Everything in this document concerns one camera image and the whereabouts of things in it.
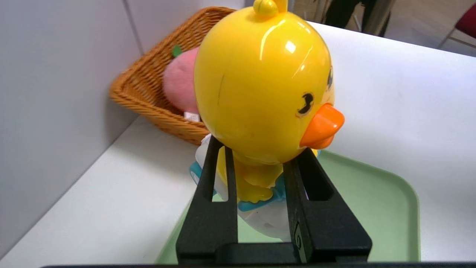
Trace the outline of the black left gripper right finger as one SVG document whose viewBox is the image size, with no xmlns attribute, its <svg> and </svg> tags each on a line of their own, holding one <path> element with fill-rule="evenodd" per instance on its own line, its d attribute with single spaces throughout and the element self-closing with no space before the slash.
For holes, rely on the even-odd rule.
<svg viewBox="0 0 476 268">
<path fill-rule="evenodd" d="M 366 263 L 372 239 L 313 151 L 284 164 L 290 238 L 300 263 Z"/>
</svg>

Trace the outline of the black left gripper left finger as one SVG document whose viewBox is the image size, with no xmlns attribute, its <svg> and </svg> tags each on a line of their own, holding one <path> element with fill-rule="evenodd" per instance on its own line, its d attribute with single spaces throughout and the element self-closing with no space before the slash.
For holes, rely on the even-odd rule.
<svg viewBox="0 0 476 268">
<path fill-rule="evenodd" d="M 229 264 L 226 250 L 238 244 L 237 188 L 234 159 L 225 147 L 228 200 L 213 202 L 219 151 L 223 143 L 210 138 L 201 178 L 176 242 L 179 264 Z"/>
</svg>

